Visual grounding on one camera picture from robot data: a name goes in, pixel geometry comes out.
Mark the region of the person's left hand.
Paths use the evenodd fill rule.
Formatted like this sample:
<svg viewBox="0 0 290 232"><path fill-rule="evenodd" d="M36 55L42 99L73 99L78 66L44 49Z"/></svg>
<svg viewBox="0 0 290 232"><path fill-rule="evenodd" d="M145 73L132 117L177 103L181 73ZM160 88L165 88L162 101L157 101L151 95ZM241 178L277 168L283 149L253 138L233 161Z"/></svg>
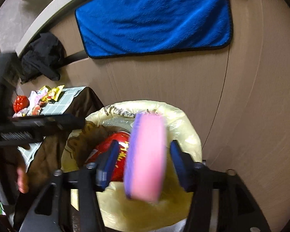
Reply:
<svg viewBox="0 0 290 232"><path fill-rule="evenodd" d="M0 148L0 181L3 177L13 175L18 190L25 194L29 190L29 180L26 174L26 164L17 147Z"/></svg>

